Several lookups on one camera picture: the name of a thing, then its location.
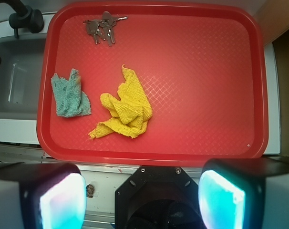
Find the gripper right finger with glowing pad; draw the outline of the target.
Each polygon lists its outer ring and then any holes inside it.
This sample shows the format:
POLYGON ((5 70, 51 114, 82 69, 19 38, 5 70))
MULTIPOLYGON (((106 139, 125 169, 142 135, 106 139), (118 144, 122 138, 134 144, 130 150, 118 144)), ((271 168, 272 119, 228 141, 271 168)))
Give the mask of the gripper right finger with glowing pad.
POLYGON ((289 229, 289 157, 210 159, 198 200, 208 229, 289 229))

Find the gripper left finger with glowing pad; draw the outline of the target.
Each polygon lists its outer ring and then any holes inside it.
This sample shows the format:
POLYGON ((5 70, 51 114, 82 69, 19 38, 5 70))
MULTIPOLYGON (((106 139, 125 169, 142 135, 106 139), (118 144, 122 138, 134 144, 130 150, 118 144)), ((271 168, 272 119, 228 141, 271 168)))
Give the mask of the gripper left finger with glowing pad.
POLYGON ((86 203, 75 164, 0 162, 0 229, 80 229, 86 203))

